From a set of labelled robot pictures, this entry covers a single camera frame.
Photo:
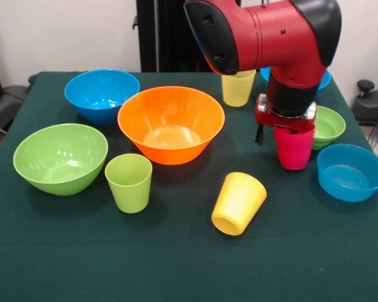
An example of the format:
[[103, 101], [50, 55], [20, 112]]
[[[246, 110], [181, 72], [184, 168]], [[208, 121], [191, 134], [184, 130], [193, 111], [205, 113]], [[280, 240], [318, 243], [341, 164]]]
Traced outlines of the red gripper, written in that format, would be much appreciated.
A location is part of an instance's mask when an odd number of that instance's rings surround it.
[[308, 131], [314, 126], [314, 120], [317, 113], [317, 104], [312, 102], [306, 112], [297, 118], [288, 118], [280, 115], [276, 115], [268, 109], [266, 94], [260, 94], [256, 99], [256, 122], [258, 124], [255, 143], [257, 145], [263, 145], [264, 142], [264, 125], [266, 126], [279, 126], [282, 128], [288, 128], [292, 131]]

